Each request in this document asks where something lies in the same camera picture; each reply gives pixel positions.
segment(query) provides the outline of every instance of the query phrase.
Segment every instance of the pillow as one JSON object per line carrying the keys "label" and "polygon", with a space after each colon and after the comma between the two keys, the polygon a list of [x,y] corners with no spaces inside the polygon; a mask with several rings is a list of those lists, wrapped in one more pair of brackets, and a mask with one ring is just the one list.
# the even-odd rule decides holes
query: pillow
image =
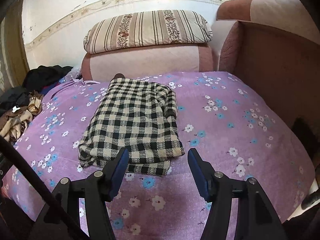
{"label": "pillow", "polygon": [[97,23],[84,38],[90,54],[110,50],[175,43],[207,43],[212,31],[196,12],[160,10],[131,13]]}

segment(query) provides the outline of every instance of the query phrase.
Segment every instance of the folded plaid shirt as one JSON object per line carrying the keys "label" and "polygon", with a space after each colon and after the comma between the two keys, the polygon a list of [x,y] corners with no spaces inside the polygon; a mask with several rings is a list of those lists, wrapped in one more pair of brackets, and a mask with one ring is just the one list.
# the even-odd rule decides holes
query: folded plaid shirt
{"label": "folded plaid shirt", "polygon": [[127,172],[165,176],[169,158],[184,155],[176,117],[176,95],[169,87],[127,78],[112,80],[79,143],[81,166],[104,167],[126,147]]}

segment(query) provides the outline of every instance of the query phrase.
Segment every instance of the wallpaper border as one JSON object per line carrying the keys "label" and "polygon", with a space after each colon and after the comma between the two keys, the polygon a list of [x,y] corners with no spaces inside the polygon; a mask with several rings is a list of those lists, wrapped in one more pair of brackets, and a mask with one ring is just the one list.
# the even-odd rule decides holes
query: wallpaper border
{"label": "wallpaper border", "polygon": [[[148,1],[148,0],[100,0],[92,4],[89,4],[87,6],[84,6],[68,14],[62,19],[58,20],[57,22],[52,24],[50,27],[48,27],[46,30],[44,30],[42,33],[40,33],[32,42],[25,44],[25,50],[26,52],[32,50],[34,47],[38,46],[42,41],[46,40],[51,35],[61,30],[65,26],[83,17],[86,17],[92,13],[105,10],[111,7],[115,7],[118,5],[130,4],[137,1]],[[223,2],[227,0],[191,0],[191,1],[199,1],[199,2],[221,5]]]}

